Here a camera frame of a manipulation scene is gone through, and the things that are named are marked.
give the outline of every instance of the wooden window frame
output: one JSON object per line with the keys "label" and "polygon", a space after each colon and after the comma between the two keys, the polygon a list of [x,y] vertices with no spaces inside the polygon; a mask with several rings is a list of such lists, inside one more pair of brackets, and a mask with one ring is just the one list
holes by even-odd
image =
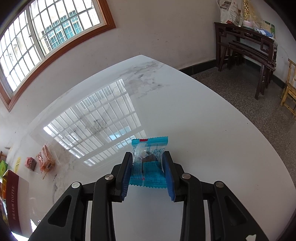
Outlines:
{"label": "wooden window frame", "polygon": [[111,15],[111,12],[109,9],[109,6],[107,4],[107,0],[94,0],[94,1],[98,2],[102,17],[104,19],[104,22],[106,23],[105,25],[100,26],[98,28],[95,28],[89,32],[82,34],[81,36],[77,37],[76,39],[70,41],[66,45],[59,48],[55,53],[50,55],[45,60],[42,60],[38,64],[38,66],[36,66],[32,70],[32,72],[28,74],[28,76],[26,77],[26,80],[20,84],[20,86],[17,88],[17,90],[15,92],[13,92],[11,97],[5,91],[5,87],[3,86],[4,83],[2,81],[0,81],[0,98],[3,101],[8,112],[10,112],[12,110],[13,106],[15,105],[15,103],[17,102],[19,97],[26,90],[26,88],[33,82],[33,80],[36,79],[37,76],[39,74],[41,74],[51,63],[53,63],[55,60],[57,60],[63,54],[65,54],[66,52],[68,52],[72,48],[76,47],[77,45],[83,43],[84,41],[86,41],[94,36],[97,36],[103,32],[106,32],[108,30],[116,28],[113,17]]}

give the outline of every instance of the blue gripper pad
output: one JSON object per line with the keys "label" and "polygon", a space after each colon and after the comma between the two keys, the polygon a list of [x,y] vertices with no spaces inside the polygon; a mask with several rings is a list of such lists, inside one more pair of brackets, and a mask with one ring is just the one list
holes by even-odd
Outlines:
{"label": "blue gripper pad", "polygon": [[168,158],[171,159],[170,154],[168,151],[165,151],[163,153],[163,171],[165,174],[165,181],[166,181],[166,185],[167,185],[167,189],[168,189],[168,195],[170,196],[171,200],[174,201],[175,200],[175,185],[174,185],[174,179],[170,170],[170,165],[169,165],[169,160]]}
{"label": "blue gripper pad", "polygon": [[121,186],[121,198],[124,200],[124,198],[127,195],[128,192],[128,184],[131,177],[131,168],[133,165],[133,155],[130,153],[128,157],[128,163],[126,165],[126,168],[124,170],[123,178],[122,178],[122,186]]}

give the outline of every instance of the green package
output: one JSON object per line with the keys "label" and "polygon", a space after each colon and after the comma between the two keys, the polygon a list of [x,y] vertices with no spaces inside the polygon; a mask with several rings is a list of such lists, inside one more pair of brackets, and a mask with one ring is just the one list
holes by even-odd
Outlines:
{"label": "green package", "polygon": [[6,170],[7,170],[7,163],[5,161],[1,161],[0,162],[0,177],[3,177]]}

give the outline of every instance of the snack package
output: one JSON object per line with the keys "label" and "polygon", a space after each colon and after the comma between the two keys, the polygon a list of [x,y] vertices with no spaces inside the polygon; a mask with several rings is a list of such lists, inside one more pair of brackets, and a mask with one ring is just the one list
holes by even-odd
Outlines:
{"label": "snack package", "polygon": [[166,188],[162,155],[168,137],[133,139],[133,166],[129,184],[152,188]]}
{"label": "snack package", "polygon": [[6,170],[7,170],[7,163],[3,160],[0,161],[0,177],[3,177]]}
{"label": "snack package", "polygon": [[54,159],[46,145],[42,147],[42,150],[37,155],[37,158],[39,160],[41,176],[42,179],[44,179],[46,174],[54,167],[56,159]]}
{"label": "snack package", "polygon": [[25,162],[25,166],[29,169],[31,169],[32,171],[35,170],[36,167],[36,160],[33,157],[27,157],[26,162]]}

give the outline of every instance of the blue plastic wrapper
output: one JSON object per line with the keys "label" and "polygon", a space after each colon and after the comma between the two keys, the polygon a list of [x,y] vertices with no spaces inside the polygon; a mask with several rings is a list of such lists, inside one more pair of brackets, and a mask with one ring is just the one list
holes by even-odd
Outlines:
{"label": "blue plastic wrapper", "polygon": [[150,188],[166,188],[162,155],[168,137],[133,139],[133,166],[129,184]]}

